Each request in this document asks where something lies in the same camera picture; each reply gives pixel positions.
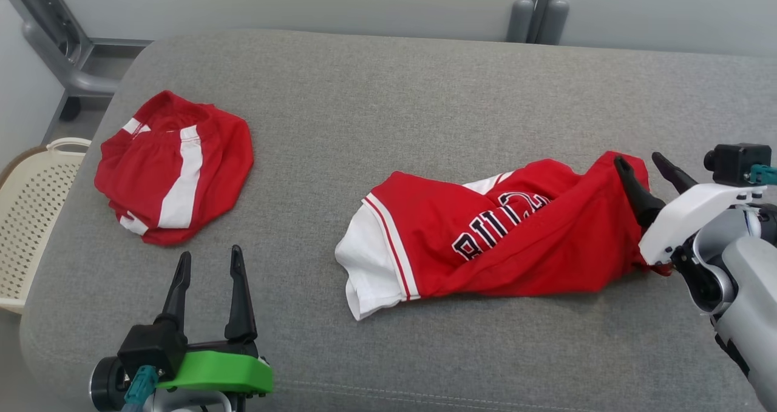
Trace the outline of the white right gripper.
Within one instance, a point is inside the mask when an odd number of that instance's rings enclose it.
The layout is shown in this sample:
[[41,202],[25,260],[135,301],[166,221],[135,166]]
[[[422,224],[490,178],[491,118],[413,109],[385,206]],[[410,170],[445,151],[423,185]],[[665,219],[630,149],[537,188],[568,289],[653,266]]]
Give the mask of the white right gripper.
[[639,250],[650,266],[672,266],[696,306],[708,315],[726,311],[738,297],[757,305],[775,301],[775,246],[755,200],[765,186],[697,184],[660,152],[651,158],[679,196],[666,204],[650,191],[646,164],[616,155],[614,168],[641,232]]

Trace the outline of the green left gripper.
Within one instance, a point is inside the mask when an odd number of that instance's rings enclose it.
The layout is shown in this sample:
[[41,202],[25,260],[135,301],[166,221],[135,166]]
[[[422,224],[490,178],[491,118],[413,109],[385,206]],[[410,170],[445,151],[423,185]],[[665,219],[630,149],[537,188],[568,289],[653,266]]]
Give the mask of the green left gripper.
[[[191,253],[183,252],[156,323],[184,334]],[[274,391],[274,371],[256,354],[256,320],[239,245],[231,247],[228,341],[187,346],[122,346],[95,365],[89,397],[98,411],[245,411],[248,400]]]

